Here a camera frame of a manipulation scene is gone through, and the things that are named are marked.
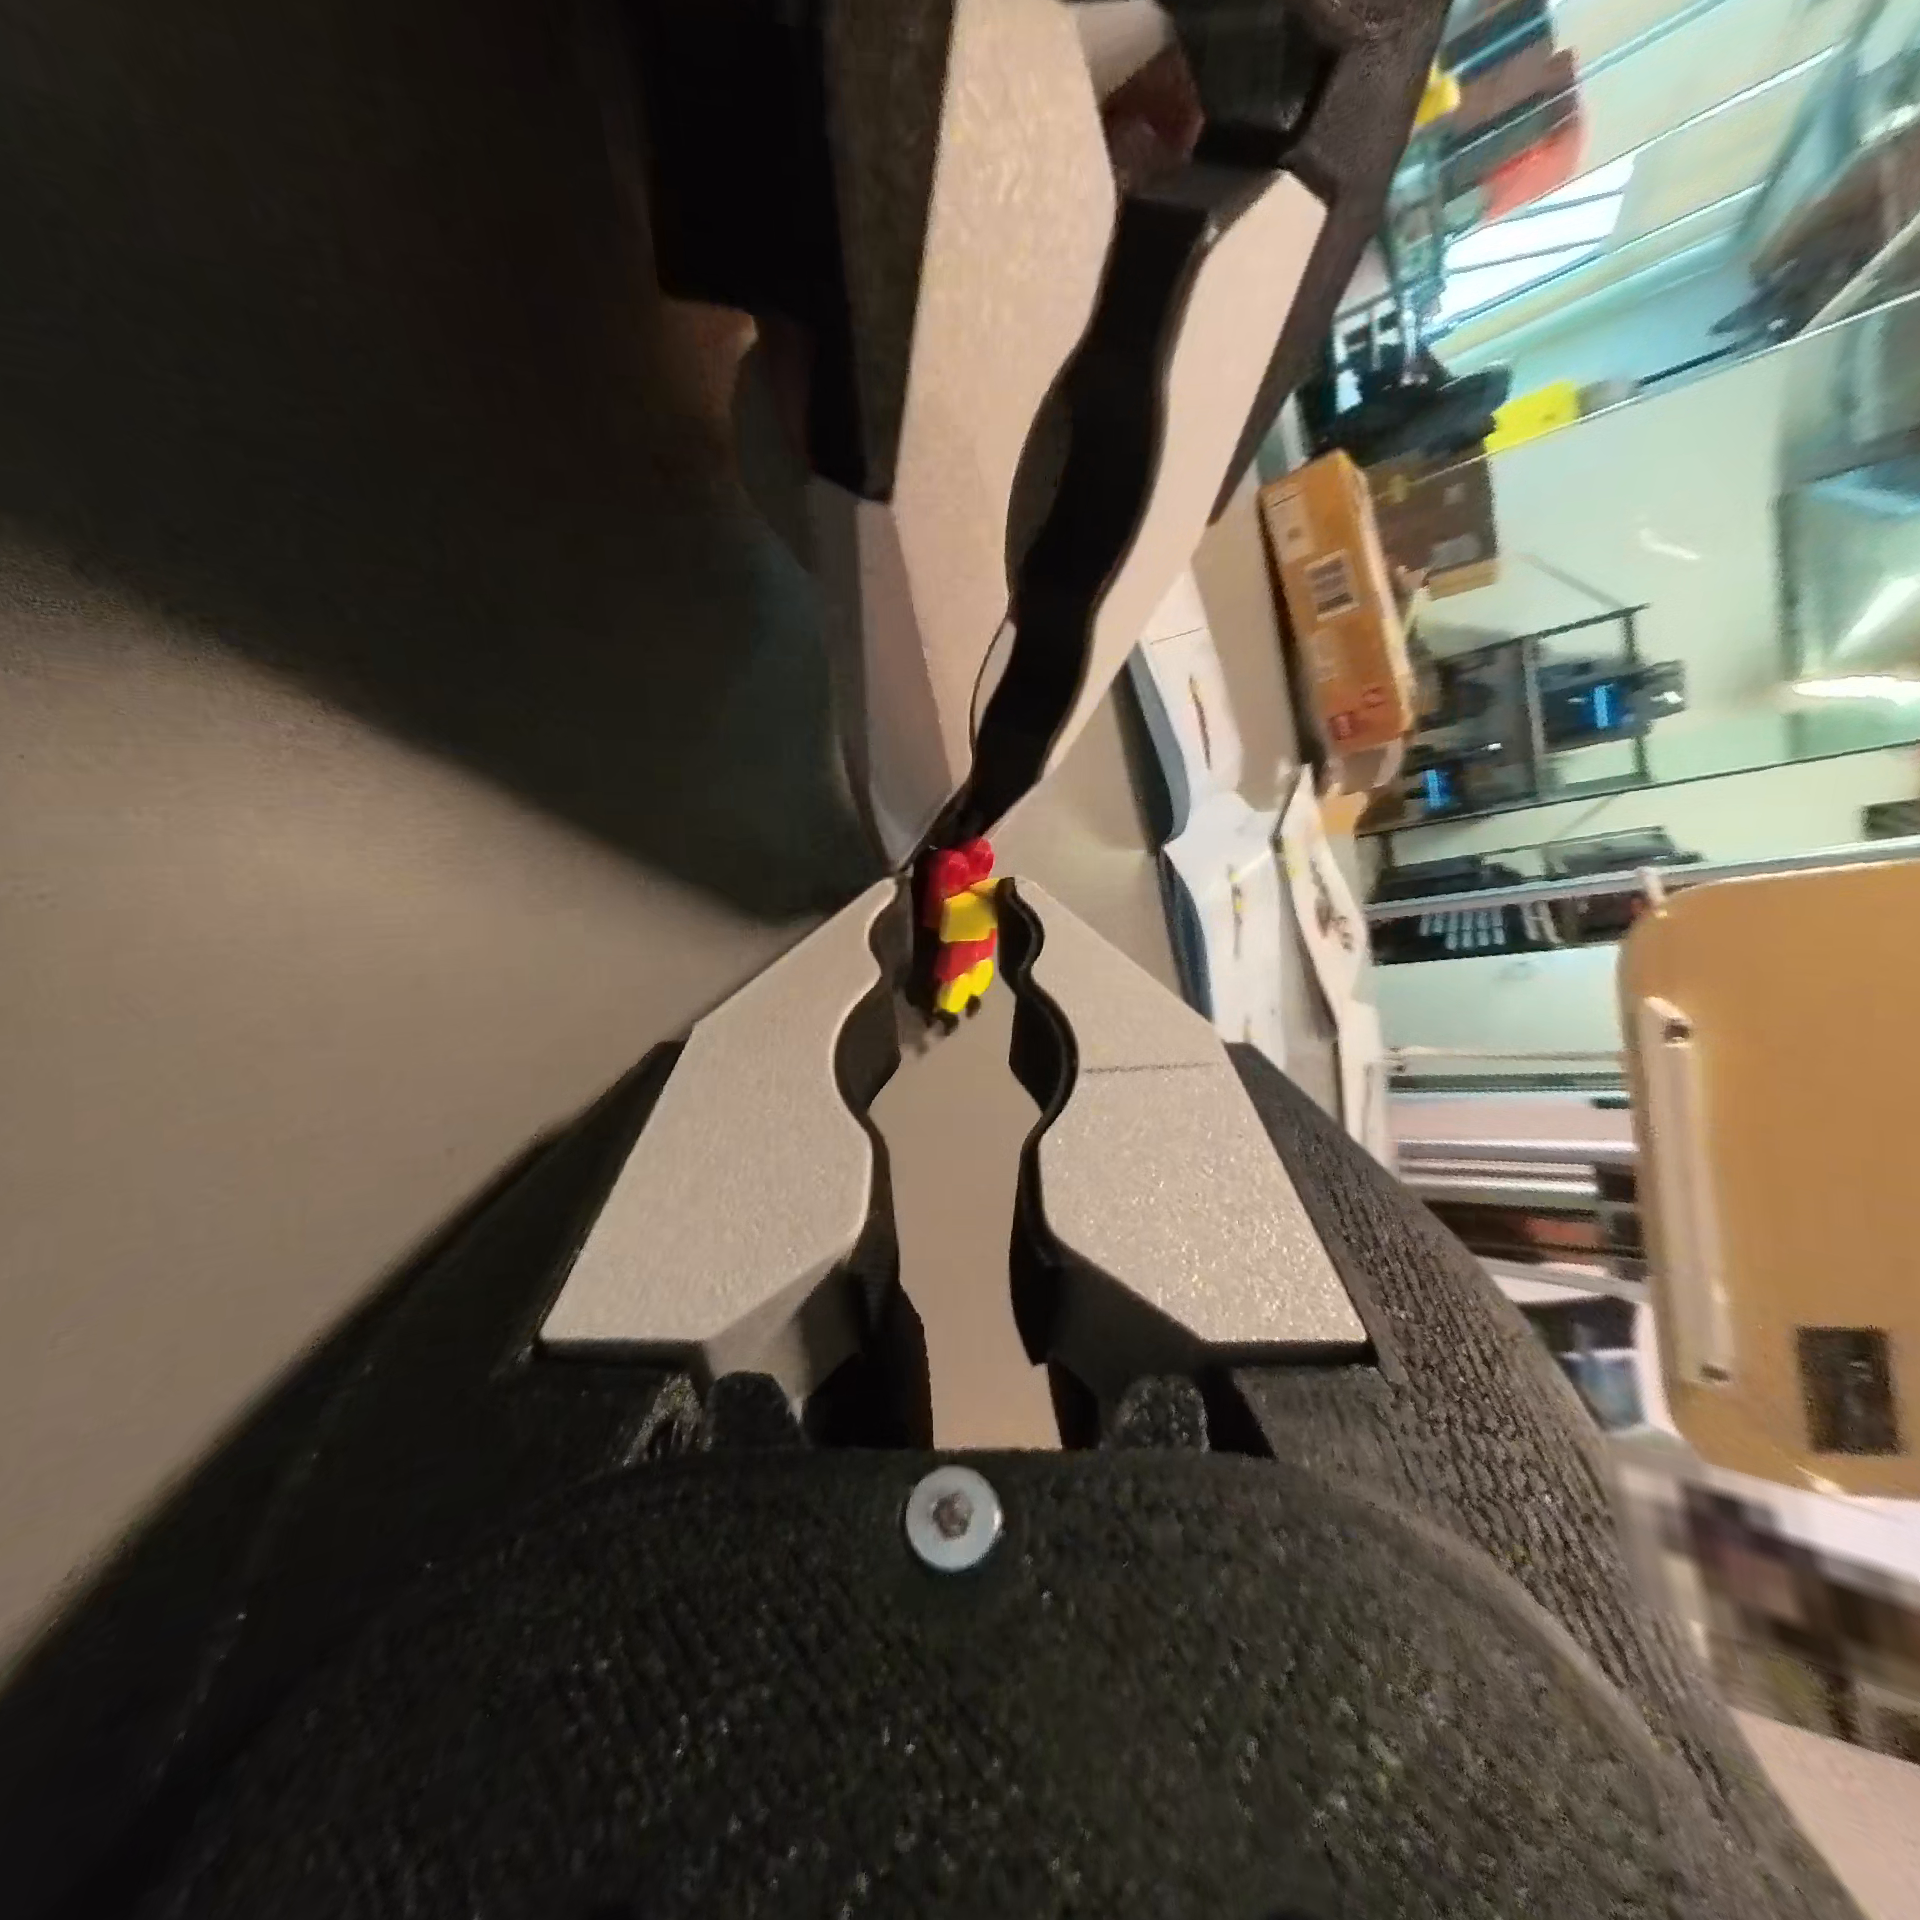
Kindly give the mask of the cardboard lego box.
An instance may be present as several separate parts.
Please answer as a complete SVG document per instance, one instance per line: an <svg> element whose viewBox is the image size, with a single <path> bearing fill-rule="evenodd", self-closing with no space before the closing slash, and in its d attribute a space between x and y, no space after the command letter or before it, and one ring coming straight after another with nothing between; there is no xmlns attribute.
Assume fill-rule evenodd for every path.
<svg viewBox="0 0 1920 1920"><path fill-rule="evenodd" d="M1406 617L1362 469L1328 449L1260 491L1292 677L1330 788L1391 784L1418 725Z"/></svg>

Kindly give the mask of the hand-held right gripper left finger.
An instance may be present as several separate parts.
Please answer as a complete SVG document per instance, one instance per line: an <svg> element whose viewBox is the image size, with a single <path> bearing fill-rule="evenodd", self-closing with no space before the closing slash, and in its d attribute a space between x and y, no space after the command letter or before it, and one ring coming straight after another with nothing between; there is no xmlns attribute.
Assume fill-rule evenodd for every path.
<svg viewBox="0 0 1920 1920"><path fill-rule="evenodd" d="M540 1328L567 1357L834 1373L896 1281L872 1101L906 886L855 896L686 1035Z"/></svg>

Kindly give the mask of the light blue instruction booklet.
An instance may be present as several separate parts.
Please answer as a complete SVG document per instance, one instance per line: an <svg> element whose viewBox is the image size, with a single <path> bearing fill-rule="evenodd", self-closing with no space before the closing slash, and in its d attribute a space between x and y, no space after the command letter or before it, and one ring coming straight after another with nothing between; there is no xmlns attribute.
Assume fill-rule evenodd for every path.
<svg viewBox="0 0 1920 1920"><path fill-rule="evenodd" d="M1242 735L1207 615L1173 595L1127 671L1158 771L1158 886L1188 1004L1247 1040L1247 963L1260 813L1242 796Z"/></svg>

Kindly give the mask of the black red yellow lego assembly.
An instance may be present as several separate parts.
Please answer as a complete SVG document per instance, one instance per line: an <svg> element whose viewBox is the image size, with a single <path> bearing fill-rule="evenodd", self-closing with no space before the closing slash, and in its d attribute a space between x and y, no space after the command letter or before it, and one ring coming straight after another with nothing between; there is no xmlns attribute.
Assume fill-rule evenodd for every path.
<svg viewBox="0 0 1920 1920"><path fill-rule="evenodd" d="M936 932L941 901L986 877L999 883L997 937L986 944L941 944ZM1002 877L992 841L971 835L925 852L910 879L910 902L914 909L911 998L932 1030L951 1035L979 1013L997 979Z"/></svg>

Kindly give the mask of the white picture-cover instruction booklet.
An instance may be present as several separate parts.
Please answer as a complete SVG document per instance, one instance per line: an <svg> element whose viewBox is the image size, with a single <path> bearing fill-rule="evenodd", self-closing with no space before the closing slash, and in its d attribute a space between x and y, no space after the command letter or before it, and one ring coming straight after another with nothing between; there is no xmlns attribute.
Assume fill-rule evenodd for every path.
<svg viewBox="0 0 1920 1920"><path fill-rule="evenodd" d="M1379 1007L1370 998L1372 937L1354 884L1338 864L1309 765L1296 771L1286 790L1278 852L1308 971L1335 1035L1379 1047Z"/></svg>

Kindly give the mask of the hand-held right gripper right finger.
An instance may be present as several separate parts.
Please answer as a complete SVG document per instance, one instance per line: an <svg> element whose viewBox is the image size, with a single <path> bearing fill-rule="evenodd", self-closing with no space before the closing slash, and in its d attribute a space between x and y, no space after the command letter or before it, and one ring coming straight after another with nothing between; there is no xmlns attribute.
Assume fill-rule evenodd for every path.
<svg viewBox="0 0 1920 1920"><path fill-rule="evenodd" d="M1002 884L1010 1067L1038 1107L1010 1291L1052 1368L1236 1368L1372 1351L1236 1053L1036 884Z"/></svg>

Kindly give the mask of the metal storage shelf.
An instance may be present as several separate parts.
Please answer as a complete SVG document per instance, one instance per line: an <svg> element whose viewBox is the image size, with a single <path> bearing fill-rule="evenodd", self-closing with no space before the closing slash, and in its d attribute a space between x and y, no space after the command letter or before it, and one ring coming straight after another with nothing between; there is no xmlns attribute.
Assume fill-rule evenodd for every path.
<svg viewBox="0 0 1920 1920"><path fill-rule="evenodd" d="M1703 859L1703 852L1682 847L1663 827L1419 861L1387 859L1374 879L1372 905L1456 896L1472 902L1379 921L1372 925L1372 952L1381 967L1406 967L1615 944L1642 913L1639 892L1495 905L1479 897L1560 879L1615 879L1646 868L1685 868Z"/></svg>

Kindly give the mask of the person's left hand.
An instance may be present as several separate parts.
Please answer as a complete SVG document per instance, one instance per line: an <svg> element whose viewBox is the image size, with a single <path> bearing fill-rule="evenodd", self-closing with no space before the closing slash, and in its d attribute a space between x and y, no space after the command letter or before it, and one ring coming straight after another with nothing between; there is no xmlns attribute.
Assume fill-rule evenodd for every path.
<svg viewBox="0 0 1920 1920"><path fill-rule="evenodd" d="M1099 104L1115 189L1128 196L1194 158L1205 109L1183 49L1173 38L1142 59Z"/></svg>

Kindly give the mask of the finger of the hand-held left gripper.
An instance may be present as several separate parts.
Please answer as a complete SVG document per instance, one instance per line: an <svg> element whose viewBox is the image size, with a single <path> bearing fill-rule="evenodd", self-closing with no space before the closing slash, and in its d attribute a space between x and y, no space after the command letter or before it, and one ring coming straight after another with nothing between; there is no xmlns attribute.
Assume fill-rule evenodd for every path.
<svg viewBox="0 0 1920 1920"><path fill-rule="evenodd" d="M966 784L1010 641L1010 510L1118 216L1068 5L826 5L827 278L808 569L832 712L878 861Z"/></svg>
<svg viewBox="0 0 1920 1920"><path fill-rule="evenodd" d="M992 835L1042 782L1186 574L1245 467L1242 437L1326 216L1284 168L1183 167L1122 198L957 836Z"/></svg>

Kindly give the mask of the black equipment cart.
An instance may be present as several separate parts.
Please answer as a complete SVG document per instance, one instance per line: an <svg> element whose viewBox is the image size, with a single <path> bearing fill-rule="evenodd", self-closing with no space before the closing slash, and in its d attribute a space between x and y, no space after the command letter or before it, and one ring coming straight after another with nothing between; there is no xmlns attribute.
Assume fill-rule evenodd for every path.
<svg viewBox="0 0 1920 1920"><path fill-rule="evenodd" d="M1415 645L1408 825L1476 821L1655 784L1655 728L1690 707L1687 668L1642 648L1642 608L1432 652Z"/></svg>

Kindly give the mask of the orange storage case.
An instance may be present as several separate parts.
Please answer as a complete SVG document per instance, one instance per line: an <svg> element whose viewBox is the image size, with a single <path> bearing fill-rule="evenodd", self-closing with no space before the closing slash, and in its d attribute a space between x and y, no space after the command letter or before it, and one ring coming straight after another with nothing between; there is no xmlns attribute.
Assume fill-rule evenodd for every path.
<svg viewBox="0 0 1920 1920"><path fill-rule="evenodd" d="M1495 223L1568 185L1587 136L1578 56L1559 49L1542 64L1540 84L1476 145L1479 216Z"/></svg>

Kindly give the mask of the brown cardboard box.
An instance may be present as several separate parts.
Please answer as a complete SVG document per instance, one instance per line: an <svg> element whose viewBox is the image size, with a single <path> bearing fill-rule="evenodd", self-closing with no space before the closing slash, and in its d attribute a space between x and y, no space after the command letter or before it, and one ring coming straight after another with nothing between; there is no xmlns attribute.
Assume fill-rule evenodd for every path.
<svg viewBox="0 0 1920 1920"><path fill-rule="evenodd" d="M1492 467L1480 445L1408 455L1364 469L1376 532L1391 569L1432 599L1487 588L1500 574Z"/></svg>

